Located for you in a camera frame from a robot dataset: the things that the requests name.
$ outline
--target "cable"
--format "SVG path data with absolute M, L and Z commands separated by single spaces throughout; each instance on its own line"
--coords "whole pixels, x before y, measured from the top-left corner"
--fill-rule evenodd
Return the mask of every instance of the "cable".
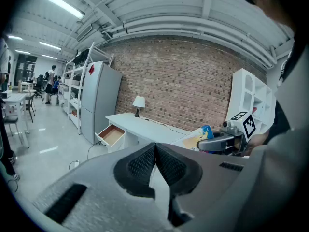
M 93 146 L 95 146 L 95 145 L 97 145 L 97 144 L 99 144 L 99 143 L 101 143 L 101 140 L 98 141 L 97 143 L 95 143 L 94 145 L 92 145 L 92 146 L 88 149 L 87 160 L 89 160 L 89 151 L 90 151 L 90 149 L 91 149 Z
M 17 190 L 18 190 L 18 183 L 17 183 L 17 180 L 8 180 L 7 184 L 9 184 L 10 181 L 15 181 L 15 182 L 16 182 L 17 187 L 16 187 L 15 192 L 17 192 Z
M 167 125 L 165 125 L 165 124 L 161 124 L 161 123 L 155 122 L 155 121 L 150 120 L 150 119 L 145 119 L 145 118 L 141 118 L 141 117 L 139 117 L 139 118 L 140 118 L 140 119 L 143 119 L 143 120 L 146 120 L 146 121 L 151 121 L 151 122 L 156 123 L 156 124 L 161 125 L 161 126 L 166 126 L 166 127 L 169 128 L 171 131 L 177 132 L 177 133 L 179 133 L 179 134 L 187 135 L 187 134 L 181 133 L 181 132 L 179 132 L 179 131 L 173 130 L 173 129 L 171 129 L 170 127 L 168 127 Z
M 71 166 L 71 164 L 72 164 L 73 162 L 78 162 L 78 160 L 74 160 L 74 161 L 72 161 L 72 162 L 69 164 L 69 171 L 71 171 L 70 166 Z

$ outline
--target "black vent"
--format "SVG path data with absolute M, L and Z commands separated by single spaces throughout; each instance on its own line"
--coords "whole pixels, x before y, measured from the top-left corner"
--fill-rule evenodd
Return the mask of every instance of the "black vent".
M 219 166 L 223 167 L 223 168 L 230 169 L 230 170 L 235 170 L 235 171 L 238 171 L 238 172 L 240 172 L 243 169 L 242 165 L 237 165 L 237 164 L 233 164 L 233 163 L 229 163 L 229 162 L 225 162 L 225 161 L 222 162 Z
M 54 204 L 46 211 L 46 215 L 57 223 L 62 223 L 75 204 L 79 201 L 87 187 L 80 184 L 72 185 Z

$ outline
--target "wooden drawer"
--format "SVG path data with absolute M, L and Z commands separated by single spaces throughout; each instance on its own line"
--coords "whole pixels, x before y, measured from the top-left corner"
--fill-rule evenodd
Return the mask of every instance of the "wooden drawer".
M 101 141 L 103 145 L 106 145 L 108 152 L 114 152 L 118 150 L 124 142 L 125 131 L 115 125 L 109 125 L 99 134 L 95 133 L 95 136 Z

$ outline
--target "fluorescent light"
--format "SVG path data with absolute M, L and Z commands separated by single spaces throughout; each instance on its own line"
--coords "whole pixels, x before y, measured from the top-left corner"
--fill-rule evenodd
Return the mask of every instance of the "fluorescent light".
M 22 38 L 17 37 L 17 36 L 13 36 L 13 35 L 9 35 L 10 39 L 16 39 L 16 40 L 22 40 Z
M 19 51 L 19 50 L 15 50 L 16 52 L 20 52 L 20 53 L 25 53 L 25 54 L 31 54 L 30 52 L 24 52 L 24 51 Z
M 68 5 L 66 2 L 62 0 L 49 0 L 49 1 L 65 9 L 66 11 L 70 12 L 72 15 L 76 16 L 78 19 L 82 19 L 84 16 L 77 9 L 74 9 L 71 5 Z
M 42 56 L 47 57 L 47 58 L 57 59 L 57 58 L 54 58 L 54 57 L 51 57 L 51 56 L 47 56 L 47 55 L 44 55 L 44 54 L 42 54 Z
M 55 49 L 58 49 L 59 51 L 61 50 L 60 47 L 57 47 L 57 46 L 54 46 L 54 45 L 51 45 L 51 44 L 46 44 L 44 42 L 40 42 L 40 44 L 43 44 L 43 45 L 46 45 L 46 46 L 49 46 L 49 47 L 52 47 L 52 48 L 55 48 Z

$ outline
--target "tiled floor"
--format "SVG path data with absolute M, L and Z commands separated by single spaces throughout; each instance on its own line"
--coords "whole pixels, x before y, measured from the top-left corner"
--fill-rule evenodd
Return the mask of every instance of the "tiled floor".
M 34 103 L 34 123 L 27 111 L 30 134 L 26 135 L 30 148 L 21 145 L 15 125 L 11 125 L 13 137 L 6 126 L 11 148 L 18 157 L 14 165 L 15 171 L 20 174 L 17 192 L 29 201 L 68 173 L 72 161 L 79 160 L 82 163 L 87 160 L 88 149 L 92 146 L 83 135 L 78 135 L 77 128 L 61 107 L 45 105 L 41 98 L 34 99 Z M 106 147 L 95 145 L 90 149 L 89 158 L 106 153 Z

